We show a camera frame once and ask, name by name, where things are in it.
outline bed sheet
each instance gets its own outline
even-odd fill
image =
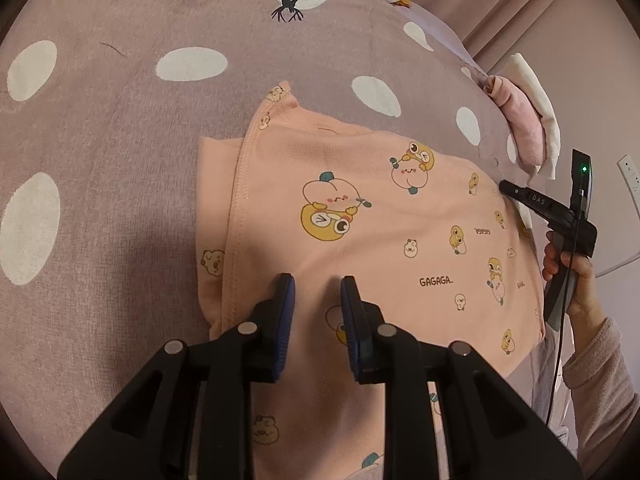
[[[0,400],[51,472],[164,341],[206,339],[197,139],[241,137],[278,81],[527,180],[485,74],[382,0],[29,0],[0,72]]]

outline person's arm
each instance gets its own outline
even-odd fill
[[[546,281],[559,270],[558,251],[545,248],[542,275]],[[569,265],[570,255],[560,260]],[[588,478],[609,457],[640,407],[620,346],[620,331],[606,317],[596,295],[591,262],[575,255],[578,273],[574,297],[567,309],[574,332],[575,353],[562,369],[574,402],[578,462]]]

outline sleeve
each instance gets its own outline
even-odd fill
[[[640,406],[613,319],[607,318],[589,346],[562,371],[574,402],[578,462],[588,478],[612,453]]]

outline white cloth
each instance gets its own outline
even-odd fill
[[[538,173],[549,180],[556,178],[556,164],[560,155],[560,127],[549,97],[540,81],[522,54],[513,54],[499,75],[510,80],[522,90],[540,115],[540,122],[545,130],[546,159]]]

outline folded fabric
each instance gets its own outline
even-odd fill
[[[520,226],[470,161],[305,110],[285,82],[243,140],[200,139],[196,257],[210,335],[270,297],[279,273],[296,279],[286,368],[253,387],[256,477],[342,480],[383,454],[384,388],[350,373],[343,276],[387,322],[441,346],[466,340],[510,374],[544,333]]]
[[[527,173],[536,174],[536,166],[542,166],[545,160],[546,147],[545,132],[535,108],[522,90],[499,75],[489,76],[484,92],[507,119]]]
[[[556,164],[560,155],[560,127],[549,97],[522,54],[513,54],[498,75],[520,88],[540,115],[540,122],[545,130],[546,156],[538,174],[550,180],[555,179]]]

